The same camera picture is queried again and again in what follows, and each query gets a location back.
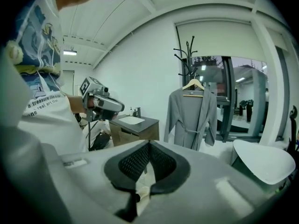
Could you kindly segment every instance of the ceiling light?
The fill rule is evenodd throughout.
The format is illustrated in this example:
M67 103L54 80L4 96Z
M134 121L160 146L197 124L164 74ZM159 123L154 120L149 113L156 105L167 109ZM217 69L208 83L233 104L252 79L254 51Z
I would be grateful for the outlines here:
M244 78L244 77L242 77L242 78L240 78L240 79L236 80L236 82L240 82L240 81L242 81L242 80L245 80L245 78Z
M64 50L64 55L76 56L77 52L73 50Z

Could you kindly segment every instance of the gray bathrobe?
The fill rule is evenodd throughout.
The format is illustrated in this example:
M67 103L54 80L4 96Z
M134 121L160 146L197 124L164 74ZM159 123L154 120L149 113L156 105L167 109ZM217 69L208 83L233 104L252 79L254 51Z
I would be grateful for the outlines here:
M183 95L203 95L184 97ZM169 96L164 141L168 142L170 131L175 128L174 144L199 150L201 140L209 123L205 142L214 145L217 132L216 96L208 89L185 91L182 88Z

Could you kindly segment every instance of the white sink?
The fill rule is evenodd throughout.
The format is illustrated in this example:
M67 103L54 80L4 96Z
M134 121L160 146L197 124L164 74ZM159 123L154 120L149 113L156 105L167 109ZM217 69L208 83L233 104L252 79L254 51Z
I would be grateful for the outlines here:
M127 123L129 125L137 125L137 124L143 122L144 119L133 117L133 116L128 116L128 117L124 117L122 119L119 119L119 121Z

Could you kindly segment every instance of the white chair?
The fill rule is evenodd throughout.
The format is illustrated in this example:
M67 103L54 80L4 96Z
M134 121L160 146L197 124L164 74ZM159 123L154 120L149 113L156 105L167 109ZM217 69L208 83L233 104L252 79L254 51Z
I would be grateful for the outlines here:
M247 168L266 184L281 182L296 168L294 159L282 149L243 140L235 140L233 145Z

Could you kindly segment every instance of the vanity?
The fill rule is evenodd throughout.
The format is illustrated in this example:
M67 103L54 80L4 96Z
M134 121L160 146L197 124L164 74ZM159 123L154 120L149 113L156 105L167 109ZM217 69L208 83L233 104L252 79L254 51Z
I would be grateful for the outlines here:
M114 146L137 140L159 140L159 120L120 115L109 121Z

